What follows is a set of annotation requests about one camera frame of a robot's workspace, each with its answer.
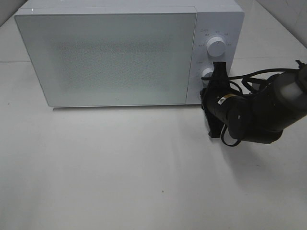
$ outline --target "tabletop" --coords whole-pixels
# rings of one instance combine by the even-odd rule
[[[261,5],[230,76],[307,50]],[[305,230],[307,118],[271,145],[208,137],[200,106],[47,106],[13,18],[0,28],[1,230]]]

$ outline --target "microwave door window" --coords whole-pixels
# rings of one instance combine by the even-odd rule
[[[50,106],[185,104],[194,13],[18,16]]]

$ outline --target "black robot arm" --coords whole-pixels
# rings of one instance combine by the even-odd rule
[[[205,111],[211,138],[222,138],[228,128],[237,142],[251,141],[270,144],[283,130],[307,115],[307,66],[300,61],[299,69],[268,69],[229,78],[225,62],[214,62],[214,72],[201,91],[201,106]],[[252,78],[264,72],[282,71],[267,80]],[[251,91],[243,94],[232,79],[242,79]],[[234,84],[240,90],[232,89]]]

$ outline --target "wire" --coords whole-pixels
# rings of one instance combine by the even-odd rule
[[[227,146],[230,146],[230,147],[234,147],[234,146],[237,146],[238,144],[241,143],[240,140],[236,140],[236,142],[235,142],[234,144],[232,144],[232,145],[227,144],[227,143],[225,142],[225,140],[224,140],[224,136],[225,136],[226,130],[227,130],[227,125],[224,125],[223,130],[222,130],[222,133],[221,133],[221,140],[222,140],[223,144],[225,144],[225,145],[227,145]]]
[[[242,88],[237,83],[235,83],[231,80],[229,81],[229,83],[235,85],[239,89],[240,93],[243,94]]]
[[[289,69],[289,68],[277,68],[277,69],[263,69],[259,70],[253,73],[241,75],[241,76],[235,76],[235,77],[230,77],[229,80],[237,80],[237,79],[242,79],[242,78],[250,78],[252,76],[262,74],[262,73],[271,73],[271,72],[288,72],[288,73],[297,73],[298,69]],[[210,80],[210,78],[201,78],[204,81]]]

